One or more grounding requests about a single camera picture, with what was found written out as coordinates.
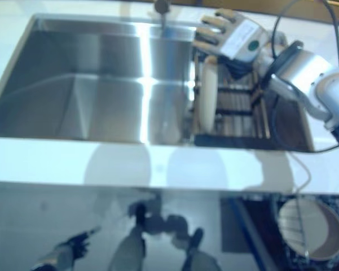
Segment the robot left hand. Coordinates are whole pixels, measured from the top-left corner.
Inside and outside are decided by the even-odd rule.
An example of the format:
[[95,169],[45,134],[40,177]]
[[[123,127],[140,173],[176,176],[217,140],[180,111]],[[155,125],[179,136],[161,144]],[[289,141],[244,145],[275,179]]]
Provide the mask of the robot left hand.
[[88,239],[101,230],[101,226],[96,226],[90,230],[83,231],[73,237],[70,237],[65,243],[69,245],[73,252],[74,260],[83,258],[87,253],[89,245]]

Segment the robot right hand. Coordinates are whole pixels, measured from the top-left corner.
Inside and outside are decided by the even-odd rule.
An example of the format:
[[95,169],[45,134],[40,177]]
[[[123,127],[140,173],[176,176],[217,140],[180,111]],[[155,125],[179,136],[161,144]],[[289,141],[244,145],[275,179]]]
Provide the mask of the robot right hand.
[[231,76],[240,79],[253,71],[253,62],[268,43],[265,28],[241,13],[219,8],[213,16],[204,15],[192,44],[198,51],[213,55]]

